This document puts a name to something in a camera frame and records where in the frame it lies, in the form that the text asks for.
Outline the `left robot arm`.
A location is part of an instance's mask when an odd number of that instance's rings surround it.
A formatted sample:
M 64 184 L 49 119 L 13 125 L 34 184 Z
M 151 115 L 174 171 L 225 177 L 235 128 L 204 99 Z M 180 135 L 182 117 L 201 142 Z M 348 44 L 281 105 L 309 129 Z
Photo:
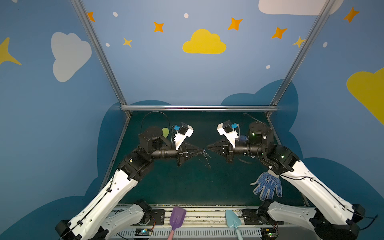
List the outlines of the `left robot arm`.
M 203 153 L 203 149 L 185 141 L 194 129 L 182 123 L 174 126 L 175 133 L 168 140 L 156 126 L 139 134 L 139 146 L 120 162 L 114 175 L 98 195 L 71 220 L 62 220 L 55 227 L 61 240 L 108 240 L 126 227 L 145 224 L 152 208 L 143 200 L 113 216 L 111 211 L 153 168 L 156 160 L 176 159 L 181 166 Z

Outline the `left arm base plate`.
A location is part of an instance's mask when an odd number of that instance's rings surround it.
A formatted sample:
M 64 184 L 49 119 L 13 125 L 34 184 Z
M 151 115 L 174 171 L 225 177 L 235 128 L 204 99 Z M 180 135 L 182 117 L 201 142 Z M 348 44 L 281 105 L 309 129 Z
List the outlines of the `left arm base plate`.
M 165 213 L 163 209 L 152 210 L 150 216 L 144 216 L 144 219 L 134 226 L 163 226 L 165 222 Z

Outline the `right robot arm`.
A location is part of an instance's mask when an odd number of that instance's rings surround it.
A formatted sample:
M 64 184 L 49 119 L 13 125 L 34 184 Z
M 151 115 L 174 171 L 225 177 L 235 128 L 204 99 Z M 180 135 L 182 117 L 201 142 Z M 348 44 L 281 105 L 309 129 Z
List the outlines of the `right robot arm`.
M 289 148 L 277 145 L 271 127 L 262 122 L 249 125 L 247 135 L 240 135 L 240 127 L 230 121 L 220 123 L 217 131 L 225 138 L 208 146 L 208 149 L 232 163 L 235 156 L 256 157 L 268 171 L 252 184 L 254 194 L 262 203 L 254 213 L 260 224 L 276 226 L 289 223 L 311 230 L 322 240 L 356 240 L 365 217 L 359 204 L 344 200 L 320 181 Z M 294 207 L 273 201 L 282 197 L 281 179 L 300 191 L 313 207 Z

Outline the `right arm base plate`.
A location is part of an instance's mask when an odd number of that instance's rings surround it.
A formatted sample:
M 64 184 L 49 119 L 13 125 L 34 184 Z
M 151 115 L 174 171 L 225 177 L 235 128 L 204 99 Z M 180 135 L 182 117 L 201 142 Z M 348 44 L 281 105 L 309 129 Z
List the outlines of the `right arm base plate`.
M 284 225 L 283 221 L 273 220 L 266 212 L 259 213 L 258 209 L 242 209 L 240 211 L 245 225 Z

